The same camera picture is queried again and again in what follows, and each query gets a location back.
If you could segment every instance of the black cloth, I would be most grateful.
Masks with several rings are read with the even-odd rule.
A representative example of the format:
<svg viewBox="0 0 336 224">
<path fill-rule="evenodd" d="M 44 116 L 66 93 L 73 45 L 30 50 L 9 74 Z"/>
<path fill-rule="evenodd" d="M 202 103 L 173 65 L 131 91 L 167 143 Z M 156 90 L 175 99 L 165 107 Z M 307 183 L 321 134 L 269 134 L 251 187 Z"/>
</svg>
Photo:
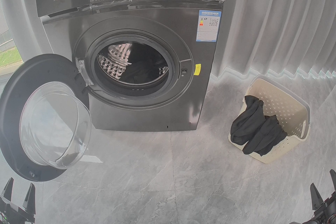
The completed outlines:
<svg viewBox="0 0 336 224">
<path fill-rule="evenodd" d="M 240 146 L 249 141 L 265 122 L 264 102 L 252 95 L 245 96 L 246 110 L 232 123 L 231 141 Z"/>
<path fill-rule="evenodd" d="M 127 83 L 147 83 L 160 75 L 160 70 L 150 61 L 132 63 L 126 67 L 121 75 L 121 80 Z"/>
<path fill-rule="evenodd" d="M 246 110 L 232 123 L 231 141 L 238 145 L 246 145 L 244 154 L 257 152 L 265 155 L 279 142 L 285 139 L 287 133 L 282 129 L 276 115 L 264 116 L 263 101 L 257 97 L 245 96 Z"/>
<path fill-rule="evenodd" d="M 260 156 L 265 155 L 286 138 L 287 133 L 282 129 L 276 115 L 265 116 L 265 119 L 254 137 L 244 146 L 244 154 L 257 152 Z"/>
</svg>

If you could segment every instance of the washing machine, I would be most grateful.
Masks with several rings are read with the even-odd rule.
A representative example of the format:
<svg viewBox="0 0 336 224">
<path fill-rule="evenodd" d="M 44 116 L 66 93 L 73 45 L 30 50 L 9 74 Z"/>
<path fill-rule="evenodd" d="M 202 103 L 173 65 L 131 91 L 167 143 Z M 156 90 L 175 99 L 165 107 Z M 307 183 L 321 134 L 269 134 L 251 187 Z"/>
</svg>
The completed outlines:
<svg viewBox="0 0 336 224">
<path fill-rule="evenodd" d="M 48 54 L 0 97 L 0 147 L 20 176 L 77 162 L 91 125 L 187 131 L 199 121 L 225 0 L 36 0 Z"/>
</svg>

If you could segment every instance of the laundry basket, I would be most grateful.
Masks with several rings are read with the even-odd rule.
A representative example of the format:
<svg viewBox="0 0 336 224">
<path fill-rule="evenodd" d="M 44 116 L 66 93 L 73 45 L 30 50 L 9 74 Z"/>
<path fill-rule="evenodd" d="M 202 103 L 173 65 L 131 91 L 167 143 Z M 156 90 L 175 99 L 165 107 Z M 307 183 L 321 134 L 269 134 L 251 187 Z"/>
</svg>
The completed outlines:
<svg viewBox="0 0 336 224">
<path fill-rule="evenodd" d="M 253 95 L 264 102 L 264 115 L 276 115 L 287 137 L 266 155 L 260 156 L 253 152 L 251 157 L 263 162 L 270 163 L 290 151 L 299 143 L 305 141 L 309 134 L 310 109 L 308 104 L 301 98 L 290 92 L 280 84 L 272 81 L 264 75 L 254 78 L 245 95 Z M 245 98 L 239 115 L 246 109 Z M 245 145 L 233 145 L 243 150 Z"/>
</svg>

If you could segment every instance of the energy label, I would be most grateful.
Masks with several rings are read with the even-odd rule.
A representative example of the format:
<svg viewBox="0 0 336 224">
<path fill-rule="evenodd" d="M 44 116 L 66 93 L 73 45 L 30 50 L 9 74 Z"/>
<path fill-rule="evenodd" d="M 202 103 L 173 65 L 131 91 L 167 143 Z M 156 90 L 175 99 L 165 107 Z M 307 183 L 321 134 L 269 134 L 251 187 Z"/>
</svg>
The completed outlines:
<svg viewBox="0 0 336 224">
<path fill-rule="evenodd" d="M 221 11 L 200 10 L 198 16 L 197 42 L 216 42 Z"/>
</svg>

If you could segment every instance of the washing machine door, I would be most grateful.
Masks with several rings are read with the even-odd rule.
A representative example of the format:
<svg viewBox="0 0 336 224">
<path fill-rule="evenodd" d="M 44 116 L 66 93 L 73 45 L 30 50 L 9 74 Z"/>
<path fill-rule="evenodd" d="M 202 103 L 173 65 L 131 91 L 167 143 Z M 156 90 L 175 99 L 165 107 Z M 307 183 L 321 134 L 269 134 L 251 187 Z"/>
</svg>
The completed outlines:
<svg viewBox="0 0 336 224">
<path fill-rule="evenodd" d="M 39 55 L 10 77 L 0 96 L 0 148 L 19 176 L 58 177 L 84 155 L 90 135 L 86 84 L 70 60 Z"/>
</svg>

